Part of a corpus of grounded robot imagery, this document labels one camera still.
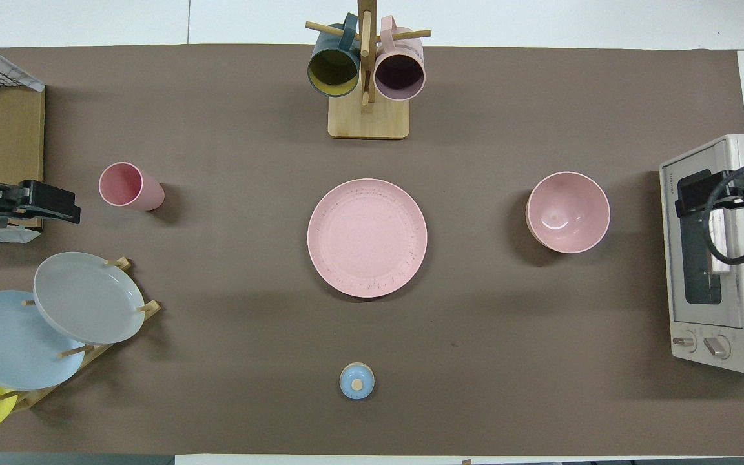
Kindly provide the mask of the wooden mug tree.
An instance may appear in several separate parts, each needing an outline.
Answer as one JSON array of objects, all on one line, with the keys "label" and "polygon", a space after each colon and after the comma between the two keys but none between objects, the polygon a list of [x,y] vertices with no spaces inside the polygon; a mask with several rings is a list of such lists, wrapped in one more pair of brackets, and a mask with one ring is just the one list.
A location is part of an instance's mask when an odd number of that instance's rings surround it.
[{"label": "wooden mug tree", "polygon": [[[399,102],[385,98],[376,91],[374,67],[383,17],[377,15],[377,0],[356,2],[357,9],[352,13],[359,18],[355,35],[360,41],[359,83],[346,96],[327,97],[327,133],[336,139],[402,140],[410,132],[410,102],[413,98]],[[306,27],[316,30],[319,35],[321,32],[340,34],[339,29],[331,25],[312,21],[308,21]],[[431,36],[430,30],[410,30],[411,32],[396,34],[395,39],[422,40]]]}]

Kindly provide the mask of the light blue plate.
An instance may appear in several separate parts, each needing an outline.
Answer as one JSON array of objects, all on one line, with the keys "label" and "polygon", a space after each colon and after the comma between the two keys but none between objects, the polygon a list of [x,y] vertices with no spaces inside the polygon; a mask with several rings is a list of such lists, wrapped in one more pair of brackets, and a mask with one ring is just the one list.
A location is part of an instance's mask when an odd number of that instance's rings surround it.
[{"label": "light blue plate", "polygon": [[38,306],[24,305],[32,293],[0,291],[0,388],[15,391],[52,388],[74,376],[83,364],[83,347],[44,320]]}]

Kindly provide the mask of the brown table mat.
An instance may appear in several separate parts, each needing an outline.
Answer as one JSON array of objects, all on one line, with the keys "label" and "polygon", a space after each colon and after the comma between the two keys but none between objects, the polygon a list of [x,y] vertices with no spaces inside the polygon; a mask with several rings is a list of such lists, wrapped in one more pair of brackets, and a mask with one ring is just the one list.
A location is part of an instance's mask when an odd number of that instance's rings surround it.
[{"label": "brown table mat", "polygon": [[[129,257],[161,311],[0,424],[0,451],[744,455],[744,374],[670,350],[659,165],[744,133],[735,51],[431,48],[402,141],[334,140],[310,45],[1,49],[45,82],[45,179],[79,225],[0,243],[0,289],[60,251]],[[116,162],[165,191],[98,190]],[[524,210],[572,171],[611,222],[577,254]],[[321,198],[372,178],[422,210],[395,293],[328,285],[307,250]],[[338,378],[366,363],[375,389]]]}]

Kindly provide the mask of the dark teal mug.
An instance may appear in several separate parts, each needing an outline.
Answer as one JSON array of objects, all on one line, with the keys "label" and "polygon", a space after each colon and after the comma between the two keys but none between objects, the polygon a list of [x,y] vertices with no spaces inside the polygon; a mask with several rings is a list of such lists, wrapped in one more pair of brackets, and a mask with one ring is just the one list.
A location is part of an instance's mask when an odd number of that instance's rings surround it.
[{"label": "dark teal mug", "polygon": [[359,18],[347,13],[334,35],[321,32],[307,66],[308,79],[317,91],[330,98],[339,98],[354,91],[359,83],[360,41],[357,35]]}]

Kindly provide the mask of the pink tumbler cup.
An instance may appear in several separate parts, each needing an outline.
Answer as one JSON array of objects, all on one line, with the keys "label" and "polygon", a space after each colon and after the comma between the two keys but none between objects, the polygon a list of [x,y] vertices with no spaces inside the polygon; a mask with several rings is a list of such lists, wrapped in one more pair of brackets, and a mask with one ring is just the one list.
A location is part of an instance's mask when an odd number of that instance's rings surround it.
[{"label": "pink tumbler cup", "polygon": [[162,206],[163,187],[153,176],[129,162],[109,165],[98,180],[103,200],[118,208],[150,211]]}]

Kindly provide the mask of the pink speckled plate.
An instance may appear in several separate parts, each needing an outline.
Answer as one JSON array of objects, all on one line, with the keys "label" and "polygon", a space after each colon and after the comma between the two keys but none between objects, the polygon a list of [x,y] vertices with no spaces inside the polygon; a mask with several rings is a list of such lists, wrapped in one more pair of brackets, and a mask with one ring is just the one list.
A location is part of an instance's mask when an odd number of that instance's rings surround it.
[{"label": "pink speckled plate", "polygon": [[416,276],[428,250],[422,210],[404,189],[361,178],[337,185],[313,209],[307,250],[314,269],[340,293],[380,298]]}]

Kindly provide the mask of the pink mug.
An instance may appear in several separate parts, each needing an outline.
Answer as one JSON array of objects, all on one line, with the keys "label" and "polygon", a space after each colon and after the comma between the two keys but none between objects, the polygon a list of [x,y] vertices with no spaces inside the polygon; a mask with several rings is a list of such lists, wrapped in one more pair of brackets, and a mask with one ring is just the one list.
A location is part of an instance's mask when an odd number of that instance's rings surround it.
[{"label": "pink mug", "polygon": [[392,15],[382,18],[374,67],[376,91],[399,102],[416,97],[422,91],[426,77],[421,39],[395,39],[396,34],[406,32],[411,30],[398,27]]}]

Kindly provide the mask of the pink bowl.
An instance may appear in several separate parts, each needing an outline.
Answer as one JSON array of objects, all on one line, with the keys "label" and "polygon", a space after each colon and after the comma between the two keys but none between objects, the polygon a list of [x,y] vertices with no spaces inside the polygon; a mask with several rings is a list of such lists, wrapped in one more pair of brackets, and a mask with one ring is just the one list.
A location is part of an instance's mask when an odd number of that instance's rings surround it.
[{"label": "pink bowl", "polygon": [[607,194],[579,172],[561,171],[538,182],[526,200],[524,218],[535,241],[563,254],[584,253],[607,235]]}]

